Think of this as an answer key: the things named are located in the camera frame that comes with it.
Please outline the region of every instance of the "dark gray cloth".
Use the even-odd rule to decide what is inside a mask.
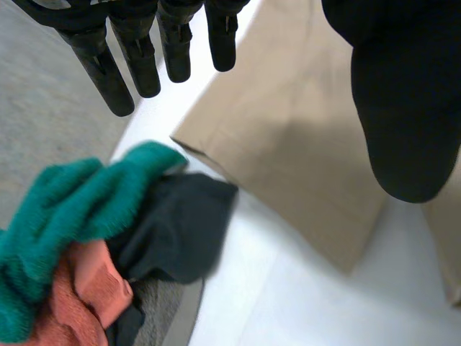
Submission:
[[[149,275],[191,283],[206,276],[236,192],[203,174],[165,177],[152,186],[134,227],[107,241],[115,267],[130,282]]]
[[[107,330],[110,346],[134,340],[156,346],[165,338],[169,346],[187,346],[202,278],[220,253],[236,192],[203,174],[164,177],[150,188],[133,226],[107,240],[115,267],[140,301]]]

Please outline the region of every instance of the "green towel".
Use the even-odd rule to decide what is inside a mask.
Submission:
[[[129,227],[148,186],[185,165],[178,152],[148,142],[104,168],[85,159],[45,169],[8,231],[0,231],[0,342],[24,342],[72,241],[110,238]]]

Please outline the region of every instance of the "white floor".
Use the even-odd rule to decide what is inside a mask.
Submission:
[[[239,17],[241,38],[256,11]],[[215,75],[205,14],[192,22],[192,77],[167,81],[144,100],[113,159],[153,139],[169,138]],[[192,171],[216,177],[190,159]],[[461,311],[451,309],[420,208],[391,200],[356,272],[337,273],[301,236],[258,200],[241,192],[223,256],[207,281],[190,346],[459,346]]]

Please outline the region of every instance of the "fabric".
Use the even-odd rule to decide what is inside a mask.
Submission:
[[[266,0],[173,139],[350,271],[386,199],[352,99],[352,48],[319,1]]]
[[[203,280],[181,285],[151,278],[133,286],[146,313],[133,346],[187,346],[202,299]]]
[[[110,346],[131,346],[138,330],[134,345],[161,345],[169,334],[174,346],[187,346],[202,277],[218,259],[236,192],[203,174],[168,176],[151,186],[133,227],[107,240],[115,266],[133,283],[146,315],[143,322],[133,309],[134,318],[117,320],[107,333]],[[176,313],[180,321],[171,326]]]
[[[181,303],[161,343],[162,346],[187,346],[189,344],[199,313],[198,308],[202,300],[202,293],[203,280],[197,280],[184,288]],[[151,342],[140,343],[140,346],[143,345],[152,344]]]
[[[107,330],[109,346],[132,346],[145,320],[144,313],[130,305]]]
[[[354,46],[352,92],[373,172],[401,200],[431,200],[461,144],[461,2],[323,0]]]
[[[48,167],[8,231],[0,232],[0,342],[24,342],[48,294],[62,251],[72,242],[114,236],[131,225],[148,186],[185,164],[149,142],[102,168],[96,159]]]
[[[53,278],[34,332],[21,345],[108,345],[104,328],[130,305],[133,292],[112,264],[104,241],[73,244]]]
[[[203,174],[163,178],[152,186],[139,221],[107,240],[130,282],[155,277],[191,283],[218,258],[237,188]]]
[[[148,278],[133,284],[131,305],[106,330],[109,346],[187,346],[197,319],[203,279],[190,285]]]

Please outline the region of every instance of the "tan paper bag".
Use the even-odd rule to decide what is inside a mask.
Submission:
[[[461,162],[439,195],[423,206],[439,256],[448,301],[461,304]]]
[[[316,0],[266,0],[221,74],[173,135],[350,271],[386,194],[352,100],[352,48]]]

